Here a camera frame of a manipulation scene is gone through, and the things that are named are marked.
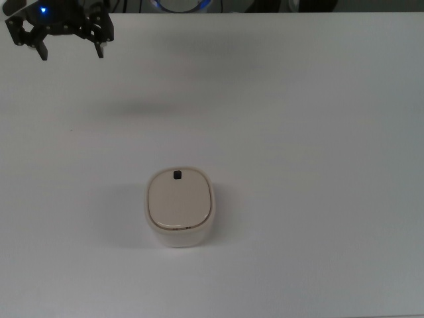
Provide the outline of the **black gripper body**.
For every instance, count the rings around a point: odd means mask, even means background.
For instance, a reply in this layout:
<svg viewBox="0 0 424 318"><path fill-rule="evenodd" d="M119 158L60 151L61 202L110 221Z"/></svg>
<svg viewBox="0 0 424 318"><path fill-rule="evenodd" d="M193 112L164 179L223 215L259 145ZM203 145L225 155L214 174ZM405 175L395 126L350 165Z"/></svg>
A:
<svg viewBox="0 0 424 318"><path fill-rule="evenodd" d="M75 34L83 25L84 18L80 16L56 17L52 15L35 15L28 17L34 27L44 27L49 34Z"/></svg>

